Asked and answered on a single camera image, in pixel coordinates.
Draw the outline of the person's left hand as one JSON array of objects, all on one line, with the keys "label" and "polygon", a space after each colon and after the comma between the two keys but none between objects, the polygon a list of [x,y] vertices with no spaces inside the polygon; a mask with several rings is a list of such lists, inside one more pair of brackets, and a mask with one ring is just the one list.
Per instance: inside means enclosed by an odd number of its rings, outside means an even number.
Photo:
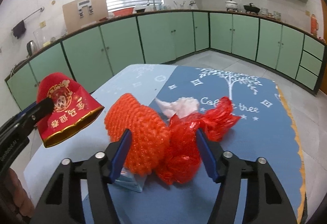
[{"label": "person's left hand", "polygon": [[1,198],[4,198],[11,212],[24,223],[30,223],[35,207],[16,172],[9,168],[1,178]]}]

